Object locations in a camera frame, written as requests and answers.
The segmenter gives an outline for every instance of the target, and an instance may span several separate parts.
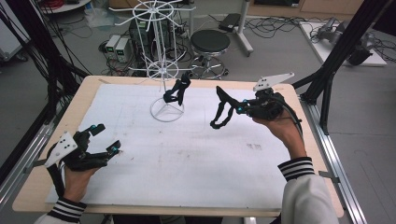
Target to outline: striped sleeve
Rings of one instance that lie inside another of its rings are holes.
[[[277,166],[285,176],[286,181],[296,179],[303,175],[314,175],[314,166],[312,164],[312,159],[309,157],[301,157],[291,161],[283,162]]]
[[[60,198],[48,215],[66,222],[78,223],[86,207],[87,204],[85,203],[75,203],[65,198]]]

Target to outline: white sleeve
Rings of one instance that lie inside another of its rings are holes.
[[[330,192],[323,177],[315,175],[311,158],[279,166],[288,183],[283,192],[282,223],[338,223]]]
[[[86,207],[87,204],[85,203],[74,203],[65,198],[60,198],[52,210],[36,220],[35,224],[79,223],[79,218]]]

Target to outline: human hand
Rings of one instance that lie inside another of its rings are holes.
[[[288,149],[291,159],[306,157],[303,138],[300,136],[287,110],[283,110],[283,112],[273,120],[253,118],[253,121],[266,126],[275,137],[282,141]]]
[[[87,171],[72,171],[67,166],[64,167],[64,198],[75,203],[79,203],[87,192],[87,186],[91,176],[99,168],[93,168]]]

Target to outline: white paper sheet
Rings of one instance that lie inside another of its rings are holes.
[[[226,91],[238,101],[254,98],[253,91]],[[280,208],[286,181],[277,166],[289,154],[278,139],[236,113],[228,125],[212,129],[215,88],[188,88],[185,112],[173,122],[150,115],[150,105],[162,96],[158,86],[99,88],[79,130],[104,123],[88,151],[103,152],[120,140],[122,152],[92,177],[84,203]],[[48,202],[56,200],[52,190]]]

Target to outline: floor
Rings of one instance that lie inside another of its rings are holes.
[[[68,32],[67,46],[78,56],[92,74],[105,75],[106,59],[99,45],[113,34],[123,34],[127,26],[89,28],[81,10],[64,13],[58,22]],[[216,28],[210,17],[196,19],[196,28]],[[293,83],[316,72],[321,62],[297,27],[289,32],[276,32],[273,38],[262,38],[249,29],[245,35],[254,48],[250,57],[233,34],[229,51],[220,58],[230,74],[223,81],[253,81],[260,76],[294,72]],[[383,40],[396,42],[396,37],[375,32]],[[59,39],[54,42],[62,54]],[[11,60],[0,67],[0,130],[2,156],[0,164],[35,120],[47,102],[47,84],[31,61]],[[297,90],[303,93],[306,86]],[[358,198],[368,223],[396,223],[396,63],[385,67],[342,66],[332,86],[329,132],[345,168],[349,182]],[[41,214],[22,214],[12,211],[11,205],[20,186],[0,211],[2,223],[33,223]],[[84,215],[82,223],[101,223],[103,216]],[[269,223],[258,218],[257,223]],[[242,223],[241,217],[226,217],[224,224]],[[347,216],[340,223],[351,223]]]

